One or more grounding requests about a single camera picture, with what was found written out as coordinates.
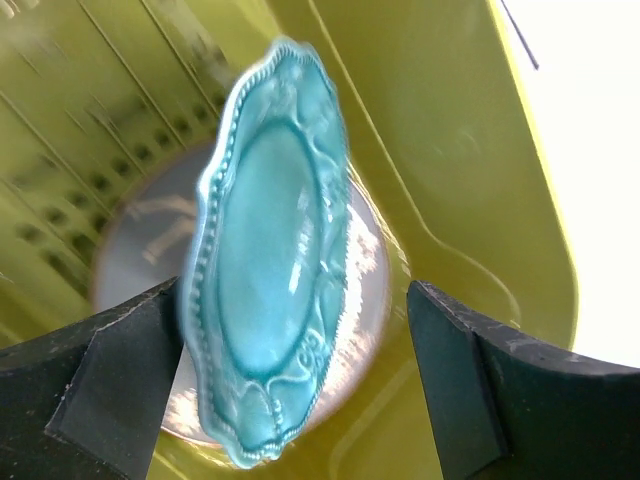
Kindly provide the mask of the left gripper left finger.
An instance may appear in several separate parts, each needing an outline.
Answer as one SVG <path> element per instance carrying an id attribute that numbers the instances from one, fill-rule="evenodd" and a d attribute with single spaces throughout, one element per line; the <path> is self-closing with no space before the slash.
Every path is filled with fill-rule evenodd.
<path id="1" fill-rule="evenodd" d="M 2 350 L 2 478 L 146 477 L 181 357 L 177 290 Z"/>

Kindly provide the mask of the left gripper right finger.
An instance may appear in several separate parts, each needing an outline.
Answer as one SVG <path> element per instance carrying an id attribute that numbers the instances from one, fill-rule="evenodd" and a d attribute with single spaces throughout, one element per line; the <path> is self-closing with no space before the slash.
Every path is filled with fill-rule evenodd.
<path id="1" fill-rule="evenodd" d="M 410 284 L 408 322 L 447 479 L 635 479 L 639 371 Z"/>

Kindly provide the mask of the grey reindeer plate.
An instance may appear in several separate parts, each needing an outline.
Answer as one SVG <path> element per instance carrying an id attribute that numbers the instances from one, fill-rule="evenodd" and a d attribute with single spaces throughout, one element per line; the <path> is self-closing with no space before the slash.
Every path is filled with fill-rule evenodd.
<path id="1" fill-rule="evenodd" d="M 195 183 L 213 147 L 200 145 L 136 188 L 99 249 L 92 304 L 114 307 L 181 274 L 196 223 Z M 381 341 L 390 301 L 390 266 L 379 222 L 357 182 L 350 183 L 347 289 L 335 353 L 307 426 L 334 414 L 358 389 Z"/>

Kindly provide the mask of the teal scalloped plate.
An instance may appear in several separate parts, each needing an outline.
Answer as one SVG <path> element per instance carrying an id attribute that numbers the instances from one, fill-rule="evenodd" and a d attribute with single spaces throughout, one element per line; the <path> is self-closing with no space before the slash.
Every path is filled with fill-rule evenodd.
<path id="1" fill-rule="evenodd" d="M 306 425 L 345 303 L 349 145 L 311 45 L 278 38 L 240 76 L 195 198 L 179 323 L 197 413 L 250 469 Z"/>

